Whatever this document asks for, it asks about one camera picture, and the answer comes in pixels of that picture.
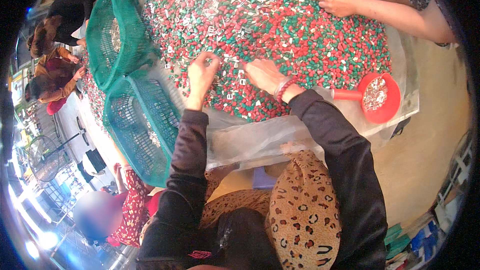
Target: fan stand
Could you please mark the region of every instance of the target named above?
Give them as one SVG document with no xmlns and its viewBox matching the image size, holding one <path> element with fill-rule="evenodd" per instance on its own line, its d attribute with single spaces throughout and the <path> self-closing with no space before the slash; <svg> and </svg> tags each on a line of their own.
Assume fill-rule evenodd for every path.
<svg viewBox="0 0 480 270">
<path fill-rule="evenodd" d="M 83 141 L 85 142 L 85 144 L 87 146 L 90 146 L 90 143 L 88 143 L 88 140 L 87 140 L 87 136 L 85 135 L 87 133 L 87 130 L 85 128 L 82 127 L 82 125 L 80 124 L 80 119 L 77 117 L 77 125 L 78 125 L 78 129 L 80 129 L 80 132 L 76 133 L 74 136 L 72 136 L 71 138 L 69 138 L 68 140 L 66 140 L 65 142 L 63 142 L 62 144 L 60 144 L 60 146 L 57 147 L 56 150 L 52 151 L 52 152 L 49 152 L 47 154 L 45 154 L 44 156 L 42 156 L 42 159 L 43 160 L 46 160 L 49 156 L 51 156 L 52 154 L 60 151 L 63 149 L 63 147 L 70 141 L 72 141 L 73 139 L 75 139 L 76 137 L 78 137 L 79 135 L 81 135 L 81 138 L 83 139 Z"/>
</svg>

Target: scoop handle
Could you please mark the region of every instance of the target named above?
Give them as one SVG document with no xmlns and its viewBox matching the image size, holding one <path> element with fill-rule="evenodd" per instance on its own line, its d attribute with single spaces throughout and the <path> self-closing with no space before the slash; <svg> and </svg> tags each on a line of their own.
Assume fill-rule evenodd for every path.
<svg viewBox="0 0 480 270">
<path fill-rule="evenodd" d="M 363 93 L 359 91 L 344 90 L 340 88 L 333 89 L 333 99 L 361 101 L 362 98 Z"/>
</svg>

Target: red beaded bracelet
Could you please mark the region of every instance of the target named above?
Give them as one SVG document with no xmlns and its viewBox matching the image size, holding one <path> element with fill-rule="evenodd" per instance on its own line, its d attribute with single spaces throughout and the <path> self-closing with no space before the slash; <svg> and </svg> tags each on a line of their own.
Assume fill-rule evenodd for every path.
<svg viewBox="0 0 480 270">
<path fill-rule="evenodd" d="M 282 103 L 282 96 L 283 96 L 283 93 L 285 93 L 285 91 L 287 90 L 288 87 L 290 87 L 292 84 L 294 84 L 295 82 L 297 82 L 297 78 L 294 77 L 292 78 L 291 80 L 287 81 L 285 83 L 285 85 L 283 85 L 283 87 L 278 91 L 278 95 L 276 97 L 276 100 L 279 102 L 279 103 Z"/>
</svg>

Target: brown jacket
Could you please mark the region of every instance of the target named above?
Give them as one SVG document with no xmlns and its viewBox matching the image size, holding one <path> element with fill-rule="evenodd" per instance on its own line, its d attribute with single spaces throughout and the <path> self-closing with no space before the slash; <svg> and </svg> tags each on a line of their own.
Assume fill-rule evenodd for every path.
<svg viewBox="0 0 480 270">
<path fill-rule="evenodd" d="M 45 68 L 45 64 L 54 57 L 68 58 L 69 54 L 71 54 L 71 52 L 65 49 L 64 47 L 57 47 L 54 50 L 52 50 L 49 54 L 43 55 L 35 67 L 35 74 L 33 76 L 37 77 L 40 75 L 47 75 L 49 78 L 52 78 L 52 79 L 55 78 L 55 77 L 51 77 L 51 74 L 48 73 L 47 69 Z"/>
<path fill-rule="evenodd" d="M 68 51 L 63 47 L 57 47 L 55 48 L 55 50 L 51 51 L 49 54 L 42 56 L 40 58 L 40 61 L 36 65 L 35 74 L 33 76 L 37 77 L 40 75 L 45 75 L 51 80 L 55 80 L 61 76 L 64 76 L 65 75 L 64 71 L 47 71 L 47 69 L 45 68 L 45 64 L 48 62 L 48 60 L 54 57 L 68 58 L 68 55 L 70 53 L 71 53 L 70 51 Z M 77 81 L 75 81 L 72 78 L 64 87 L 61 87 L 51 92 L 48 95 L 48 97 L 39 98 L 38 101 L 45 104 L 52 101 L 58 101 L 62 98 L 66 98 L 75 90 L 76 85 L 77 85 Z"/>
</svg>

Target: wrist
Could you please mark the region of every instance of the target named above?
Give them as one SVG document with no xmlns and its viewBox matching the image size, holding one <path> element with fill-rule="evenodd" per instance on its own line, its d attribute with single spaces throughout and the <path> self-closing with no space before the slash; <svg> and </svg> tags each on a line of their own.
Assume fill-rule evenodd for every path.
<svg viewBox="0 0 480 270">
<path fill-rule="evenodd" d="M 272 87 L 270 89 L 266 89 L 268 94 L 275 96 L 275 93 L 278 91 L 280 84 L 287 78 L 285 75 L 279 75 L 272 79 Z"/>
<path fill-rule="evenodd" d="M 204 106 L 204 101 L 205 101 L 205 95 L 201 97 L 201 96 L 190 93 L 187 99 L 186 108 L 192 111 L 202 111 L 202 108 Z"/>
<path fill-rule="evenodd" d="M 282 101 L 288 104 L 293 97 L 299 94 L 302 94 L 304 91 L 305 90 L 302 89 L 299 85 L 292 84 L 289 87 L 287 87 L 285 92 L 283 93 Z"/>
</svg>

